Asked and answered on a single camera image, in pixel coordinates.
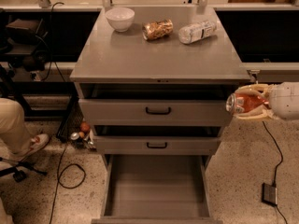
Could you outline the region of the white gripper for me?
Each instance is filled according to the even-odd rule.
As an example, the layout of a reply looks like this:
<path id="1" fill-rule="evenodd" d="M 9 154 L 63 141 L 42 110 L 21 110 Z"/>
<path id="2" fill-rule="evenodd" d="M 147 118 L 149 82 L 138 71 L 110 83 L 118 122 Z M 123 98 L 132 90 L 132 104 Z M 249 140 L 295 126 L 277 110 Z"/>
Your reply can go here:
<path id="1" fill-rule="evenodd" d="M 248 113 L 236 114 L 238 119 L 275 119 L 276 116 L 285 120 L 299 119 L 299 82 L 283 82 L 273 87 L 268 84 L 251 84 L 238 88 L 236 92 L 262 98 L 269 94 L 272 109 L 260 105 Z"/>

